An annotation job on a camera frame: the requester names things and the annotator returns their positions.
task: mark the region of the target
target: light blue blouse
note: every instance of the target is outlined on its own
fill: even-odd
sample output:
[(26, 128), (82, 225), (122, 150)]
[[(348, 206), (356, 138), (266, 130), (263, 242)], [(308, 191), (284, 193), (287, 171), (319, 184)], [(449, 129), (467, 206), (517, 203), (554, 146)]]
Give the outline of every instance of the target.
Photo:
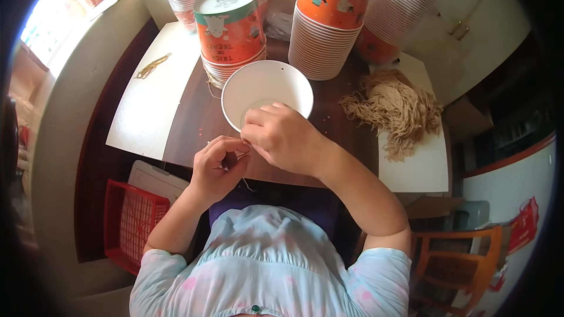
[(325, 232), (292, 210), (268, 205), (219, 216), (190, 265), (146, 252), (131, 316), (407, 316), (411, 260), (400, 250), (364, 251), (348, 270)]

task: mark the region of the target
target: bundle of beige string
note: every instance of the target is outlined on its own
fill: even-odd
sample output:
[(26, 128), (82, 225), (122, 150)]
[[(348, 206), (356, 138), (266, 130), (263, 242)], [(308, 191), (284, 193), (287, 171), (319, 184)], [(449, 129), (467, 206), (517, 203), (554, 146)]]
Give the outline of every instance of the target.
[(403, 161), (412, 156), (415, 144), (425, 132), (439, 135), (441, 105), (399, 70), (375, 71), (363, 77), (360, 86), (367, 98), (355, 92), (343, 97), (339, 104), (350, 119), (359, 118), (360, 125), (370, 124), (373, 130), (388, 132), (383, 149), (388, 152), (389, 161)]

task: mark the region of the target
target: red bag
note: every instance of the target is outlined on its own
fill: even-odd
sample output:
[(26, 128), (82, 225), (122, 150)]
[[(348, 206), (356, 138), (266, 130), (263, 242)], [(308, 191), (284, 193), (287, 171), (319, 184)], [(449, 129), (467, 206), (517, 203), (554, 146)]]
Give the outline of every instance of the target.
[(539, 222), (539, 206), (535, 198), (526, 200), (519, 208), (519, 215), (510, 222), (511, 237), (508, 254), (510, 255), (530, 243), (536, 235), (536, 224)]

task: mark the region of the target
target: red plastic crate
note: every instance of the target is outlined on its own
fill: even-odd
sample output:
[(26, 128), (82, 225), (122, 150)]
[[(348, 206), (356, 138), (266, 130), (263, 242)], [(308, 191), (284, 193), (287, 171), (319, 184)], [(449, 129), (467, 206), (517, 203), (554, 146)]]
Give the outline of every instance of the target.
[(152, 229), (169, 210), (170, 201), (128, 183), (108, 180), (104, 208), (104, 252), (137, 275)]

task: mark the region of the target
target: woman's right hand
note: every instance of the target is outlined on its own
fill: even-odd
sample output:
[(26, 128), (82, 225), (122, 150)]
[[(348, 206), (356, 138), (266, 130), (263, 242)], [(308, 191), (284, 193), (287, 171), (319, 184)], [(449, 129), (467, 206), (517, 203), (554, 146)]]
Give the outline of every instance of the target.
[(318, 177), (327, 153), (336, 146), (300, 113), (278, 102), (250, 109), (241, 138), (271, 165), (313, 177)]

